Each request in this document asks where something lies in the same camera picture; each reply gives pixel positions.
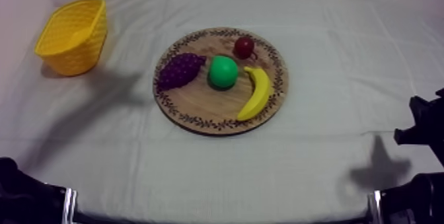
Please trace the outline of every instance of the toy banana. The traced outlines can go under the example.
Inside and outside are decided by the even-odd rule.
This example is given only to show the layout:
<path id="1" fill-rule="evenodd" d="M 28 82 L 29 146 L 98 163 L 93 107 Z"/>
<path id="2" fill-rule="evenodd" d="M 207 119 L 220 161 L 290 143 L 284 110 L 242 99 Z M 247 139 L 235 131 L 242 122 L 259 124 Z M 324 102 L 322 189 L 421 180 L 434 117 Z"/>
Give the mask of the toy banana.
<path id="1" fill-rule="evenodd" d="M 237 115 L 237 120 L 239 121 L 251 119 L 259 114 L 267 104 L 268 97 L 272 91 L 270 79 L 263 69 L 244 67 L 244 70 L 250 74 L 254 81 L 254 92 L 250 100 Z"/>

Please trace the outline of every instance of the wooden plate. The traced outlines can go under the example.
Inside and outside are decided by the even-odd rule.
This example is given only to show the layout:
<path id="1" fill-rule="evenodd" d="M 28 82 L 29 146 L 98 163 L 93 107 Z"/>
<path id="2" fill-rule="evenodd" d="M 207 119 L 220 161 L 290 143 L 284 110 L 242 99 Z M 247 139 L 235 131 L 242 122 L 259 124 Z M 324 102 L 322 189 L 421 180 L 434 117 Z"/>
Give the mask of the wooden plate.
<path id="1" fill-rule="evenodd" d="M 249 36 L 254 40 L 258 60 L 240 60 L 233 55 L 237 38 Z M 207 56 L 199 75 L 182 88 L 169 91 L 157 90 L 160 70 L 178 54 L 192 52 Z M 239 68 L 236 84 L 227 91 L 212 89 L 207 83 L 211 59 L 215 55 L 233 58 Z M 244 122 L 236 120 L 237 114 L 247 103 L 254 84 L 244 72 L 244 66 L 261 67 L 266 71 L 274 93 L 257 116 Z M 175 42 L 159 60 L 154 76 L 153 92 L 163 113 L 175 124 L 186 130 L 204 135 L 234 135 L 257 128 L 269 120 L 280 108 L 288 90 L 288 72 L 279 52 L 265 39 L 236 28 L 209 28 L 193 32 Z"/>

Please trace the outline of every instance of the yellow basket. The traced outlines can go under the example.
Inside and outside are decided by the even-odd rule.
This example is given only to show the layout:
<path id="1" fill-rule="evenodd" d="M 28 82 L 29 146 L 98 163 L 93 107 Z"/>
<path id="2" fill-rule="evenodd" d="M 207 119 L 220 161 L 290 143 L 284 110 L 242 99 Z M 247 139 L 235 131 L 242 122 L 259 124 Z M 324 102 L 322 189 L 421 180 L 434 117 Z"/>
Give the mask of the yellow basket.
<path id="1" fill-rule="evenodd" d="M 92 69 L 106 33 L 104 0 L 78 0 L 54 12 L 35 47 L 54 71 L 73 76 Z"/>

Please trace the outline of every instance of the white fabric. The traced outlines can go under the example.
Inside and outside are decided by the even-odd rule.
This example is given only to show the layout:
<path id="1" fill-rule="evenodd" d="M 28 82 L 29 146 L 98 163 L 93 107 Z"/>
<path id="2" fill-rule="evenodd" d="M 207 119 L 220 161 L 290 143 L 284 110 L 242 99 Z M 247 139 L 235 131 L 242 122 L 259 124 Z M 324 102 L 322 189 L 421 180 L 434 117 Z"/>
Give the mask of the white fabric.
<path id="1" fill-rule="evenodd" d="M 350 0 L 113 0 L 96 69 L 54 75 L 32 53 L 0 106 L 0 155 L 79 191 L 81 209 L 156 221 L 352 217 L 366 193 L 441 171 L 428 147 L 398 146 L 411 96 L 444 87 L 444 22 Z M 289 70 L 281 110 L 233 137 L 188 133 L 152 94 L 157 60 L 183 35 L 243 28 Z"/>

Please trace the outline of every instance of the red apple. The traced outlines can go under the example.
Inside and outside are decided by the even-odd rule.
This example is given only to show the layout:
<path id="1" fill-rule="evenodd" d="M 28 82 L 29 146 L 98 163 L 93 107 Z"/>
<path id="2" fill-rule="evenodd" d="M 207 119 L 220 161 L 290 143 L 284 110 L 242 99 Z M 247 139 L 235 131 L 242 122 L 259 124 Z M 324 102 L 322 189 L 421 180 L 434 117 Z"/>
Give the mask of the red apple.
<path id="1" fill-rule="evenodd" d="M 254 41 L 249 37 L 240 37 L 235 43 L 234 53 L 240 59 L 251 57 L 254 49 Z"/>

